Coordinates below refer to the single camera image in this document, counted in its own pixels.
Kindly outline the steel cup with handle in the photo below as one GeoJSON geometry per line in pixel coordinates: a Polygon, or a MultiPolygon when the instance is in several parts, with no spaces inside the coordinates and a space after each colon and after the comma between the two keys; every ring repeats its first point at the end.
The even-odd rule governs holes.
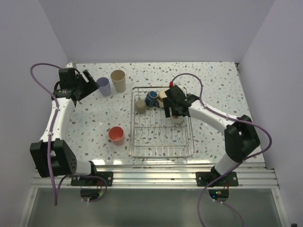
{"type": "Polygon", "coordinates": [[[172,115],[170,117],[171,121],[173,124],[182,124],[184,121],[184,117],[183,116],[174,116],[172,115]]]}

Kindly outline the purple plastic cup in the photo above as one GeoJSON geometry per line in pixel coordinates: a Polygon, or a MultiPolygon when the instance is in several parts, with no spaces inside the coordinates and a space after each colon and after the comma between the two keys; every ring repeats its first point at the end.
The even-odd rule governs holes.
{"type": "Polygon", "coordinates": [[[106,77],[101,77],[97,79],[97,84],[99,85],[99,91],[103,96],[109,96],[111,93],[110,81],[106,77]]]}

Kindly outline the dark blue mug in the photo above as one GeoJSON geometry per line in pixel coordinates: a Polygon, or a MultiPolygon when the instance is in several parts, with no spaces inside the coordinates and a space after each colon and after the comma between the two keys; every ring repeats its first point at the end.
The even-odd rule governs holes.
{"type": "Polygon", "coordinates": [[[158,93],[156,91],[150,91],[145,97],[145,103],[148,107],[159,106],[158,93]]]}

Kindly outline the small grey-green mug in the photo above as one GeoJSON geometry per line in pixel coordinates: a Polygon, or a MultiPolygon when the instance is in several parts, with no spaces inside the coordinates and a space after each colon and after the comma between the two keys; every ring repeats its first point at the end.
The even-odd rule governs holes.
{"type": "Polygon", "coordinates": [[[143,114],[147,110],[147,105],[146,105],[146,102],[144,100],[136,101],[134,106],[135,106],[135,110],[139,114],[143,114]]]}

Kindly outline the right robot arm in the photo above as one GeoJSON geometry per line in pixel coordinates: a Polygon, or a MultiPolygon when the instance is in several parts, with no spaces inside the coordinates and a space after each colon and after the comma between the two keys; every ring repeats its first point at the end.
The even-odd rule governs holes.
{"type": "Polygon", "coordinates": [[[202,104],[201,98],[193,94],[185,95],[178,86],[166,90],[165,95],[163,105],[167,118],[187,116],[201,120],[224,136],[225,154],[202,177],[208,183],[223,185],[228,180],[227,172],[244,161],[260,145],[256,129],[248,116],[229,117],[223,112],[212,110],[202,104]]]}

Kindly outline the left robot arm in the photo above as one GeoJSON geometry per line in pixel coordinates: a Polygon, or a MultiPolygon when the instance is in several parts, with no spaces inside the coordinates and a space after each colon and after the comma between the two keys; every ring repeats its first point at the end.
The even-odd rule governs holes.
{"type": "Polygon", "coordinates": [[[79,101],[96,90],[99,85],[87,70],[80,73],[76,68],[61,68],[59,81],[53,91],[51,115],[40,140],[30,145],[30,153],[42,178],[61,175],[81,175],[85,184],[92,186],[98,181],[91,161],[78,161],[67,143],[68,124],[79,101]]]}

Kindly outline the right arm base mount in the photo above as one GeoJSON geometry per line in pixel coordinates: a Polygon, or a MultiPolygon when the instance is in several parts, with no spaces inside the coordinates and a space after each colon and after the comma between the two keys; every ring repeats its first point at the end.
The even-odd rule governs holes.
{"type": "Polygon", "coordinates": [[[219,175],[215,172],[196,172],[196,184],[198,187],[225,187],[239,186],[236,172],[219,175]]]}

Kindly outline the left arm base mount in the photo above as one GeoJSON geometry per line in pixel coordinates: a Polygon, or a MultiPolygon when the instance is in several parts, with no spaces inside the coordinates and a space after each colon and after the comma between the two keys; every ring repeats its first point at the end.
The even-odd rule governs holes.
{"type": "Polygon", "coordinates": [[[97,172],[95,175],[73,176],[71,186],[112,186],[114,173],[110,171],[97,172]]]}

